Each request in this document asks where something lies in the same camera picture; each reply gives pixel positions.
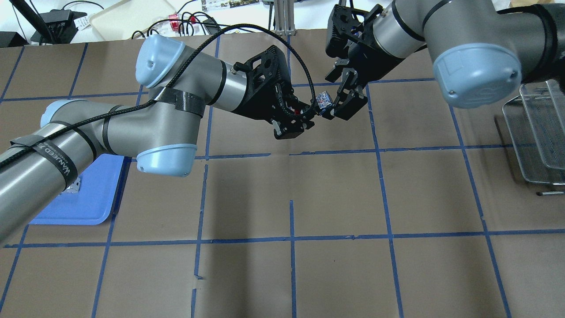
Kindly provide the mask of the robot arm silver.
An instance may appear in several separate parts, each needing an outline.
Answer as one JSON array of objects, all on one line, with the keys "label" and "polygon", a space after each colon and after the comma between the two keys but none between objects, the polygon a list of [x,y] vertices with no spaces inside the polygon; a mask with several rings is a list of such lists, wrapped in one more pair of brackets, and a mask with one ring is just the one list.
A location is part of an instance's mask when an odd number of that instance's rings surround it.
[{"label": "robot arm silver", "polygon": [[393,0],[370,11],[337,4],[325,52],[326,80],[342,83],[323,117],[349,120],[368,102],[362,90],[427,48],[448,105],[474,108],[521,84],[557,80],[564,89],[562,3],[496,10],[490,0]]},{"label": "robot arm silver", "polygon": [[206,107],[266,121],[276,139],[298,137],[319,114],[294,95],[285,55],[276,45],[244,63],[151,35],[140,48],[136,79],[146,103],[86,99],[51,103],[40,129],[12,139],[1,155],[1,244],[23,228],[103,154],[133,157],[141,172],[186,177],[196,157]]}]

